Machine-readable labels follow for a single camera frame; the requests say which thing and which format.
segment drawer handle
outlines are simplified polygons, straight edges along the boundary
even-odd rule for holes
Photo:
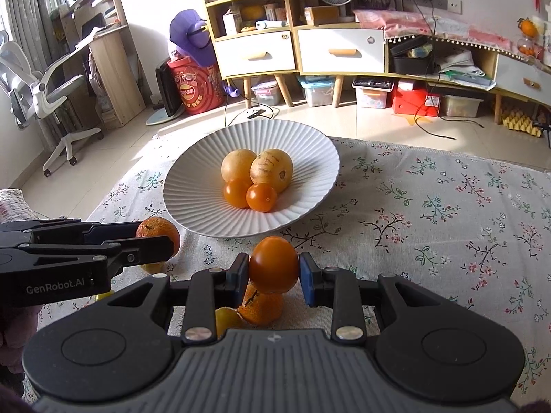
[[[329,54],[334,56],[355,56],[357,49],[329,49]]]
[[[537,82],[531,81],[530,79],[524,78],[524,83],[530,88],[535,88],[536,90],[542,89],[540,84],[538,84]]]
[[[254,53],[254,54],[250,54],[248,56],[244,56],[243,59],[244,60],[264,59],[264,57],[266,57],[267,54],[268,54],[267,51],[262,51],[260,53]]]

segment office chair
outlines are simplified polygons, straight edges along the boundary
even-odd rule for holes
[[[2,43],[0,46],[0,87],[10,98],[11,112],[15,116],[17,126],[24,129],[35,117],[43,119],[52,115],[63,136],[50,158],[44,163],[44,175],[49,177],[51,175],[49,166],[64,149],[67,151],[67,161],[74,166],[77,160],[73,156],[72,144],[95,134],[100,139],[103,137],[101,129],[97,127],[67,133],[55,113],[55,110],[67,100],[67,96],[85,82],[83,75],[75,76],[55,90],[48,91],[48,82],[56,68],[78,53],[85,45],[56,60],[42,74],[40,71],[31,71],[29,60],[21,47],[13,41],[8,41],[7,38],[6,32],[0,31],[0,42]]]

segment red bucket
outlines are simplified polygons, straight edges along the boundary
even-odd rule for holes
[[[172,71],[188,113],[196,115],[221,106],[224,97],[217,64],[203,68],[191,57],[185,56],[182,59],[169,60],[167,65]]]

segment white plate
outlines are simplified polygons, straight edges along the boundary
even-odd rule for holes
[[[293,160],[293,179],[271,212],[237,209],[222,194],[220,168],[236,149],[261,153],[281,149]],[[231,125],[195,143],[172,165],[163,198],[173,219],[210,237],[246,237],[280,229],[311,212],[333,188],[340,160],[323,133],[285,120],[255,120]]]

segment red shoe box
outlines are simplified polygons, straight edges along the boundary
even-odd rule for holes
[[[394,113],[401,115],[437,117],[440,110],[440,95],[429,94],[426,89],[402,90],[395,85],[392,98]]]

